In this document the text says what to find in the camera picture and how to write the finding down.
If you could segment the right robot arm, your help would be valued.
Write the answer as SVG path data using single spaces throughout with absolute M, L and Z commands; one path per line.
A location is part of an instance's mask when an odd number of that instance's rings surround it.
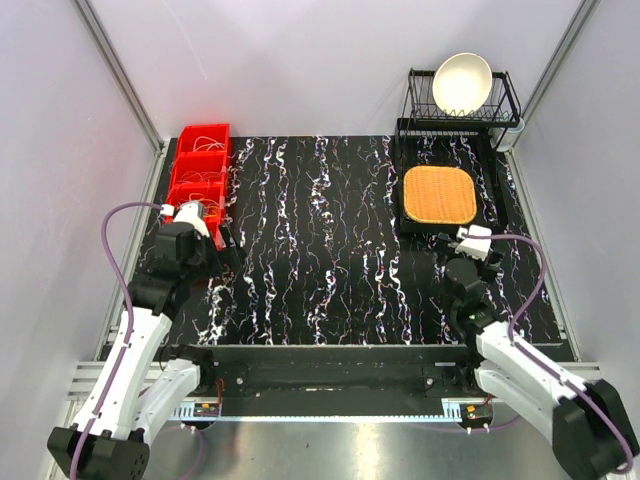
M 632 470 L 639 442 L 618 391 L 604 379 L 585 380 L 560 366 L 496 318 L 483 299 L 482 268 L 461 255 L 444 267 L 447 322 L 468 350 L 453 374 L 457 390 L 506 403 L 549 442 L 573 479 Z

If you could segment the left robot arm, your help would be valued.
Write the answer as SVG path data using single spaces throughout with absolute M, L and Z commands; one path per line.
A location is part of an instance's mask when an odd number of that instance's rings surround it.
M 150 387 L 147 373 L 194 284 L 242 267 L 246 254 L 230 227 L 213 235 L 186 221 L 159 228 L 144 272 L 128 286 L 116 341 L 83 407 L 54 428 L 47 449 L 69 479 L 141 479 L 161 427 L 190 394 L 219 391 L 211 351 L 179 345 Z

